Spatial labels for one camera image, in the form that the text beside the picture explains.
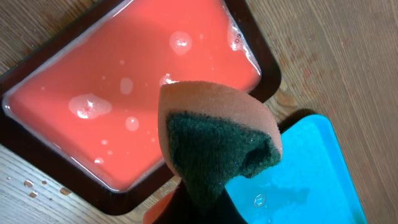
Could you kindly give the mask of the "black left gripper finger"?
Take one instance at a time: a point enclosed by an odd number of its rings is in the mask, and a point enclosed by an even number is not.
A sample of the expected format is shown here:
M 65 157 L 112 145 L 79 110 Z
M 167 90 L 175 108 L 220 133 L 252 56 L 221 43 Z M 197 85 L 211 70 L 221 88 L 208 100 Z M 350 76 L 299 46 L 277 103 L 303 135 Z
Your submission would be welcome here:
M 173 192 L 152 207 L 152 223 L 246 223 L 246 221 L 234 206 L 226 190 L 209 211 L 201 213 L 181 181 Z

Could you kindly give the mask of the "teal plastic tray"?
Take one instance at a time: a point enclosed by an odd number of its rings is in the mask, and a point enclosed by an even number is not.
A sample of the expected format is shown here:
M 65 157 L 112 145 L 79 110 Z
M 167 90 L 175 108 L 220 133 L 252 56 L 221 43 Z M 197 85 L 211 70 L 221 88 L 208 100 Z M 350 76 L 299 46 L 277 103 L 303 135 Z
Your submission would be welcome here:
M 281 162 L 226 185 L 248 223 L 366 224 L 330 120 L 306 116 L 282 133 Z

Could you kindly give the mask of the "red and black tray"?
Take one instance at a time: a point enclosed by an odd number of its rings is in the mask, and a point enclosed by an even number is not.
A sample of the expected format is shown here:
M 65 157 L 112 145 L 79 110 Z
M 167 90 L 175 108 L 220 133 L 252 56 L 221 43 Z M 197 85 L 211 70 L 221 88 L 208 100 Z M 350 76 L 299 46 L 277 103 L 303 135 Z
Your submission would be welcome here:
M 108 215 L 168 181 L 162 85 L 203 80 L 268 100 L 281 82 L 246 1 L 101 1 L 1 78 L 1 144 Z

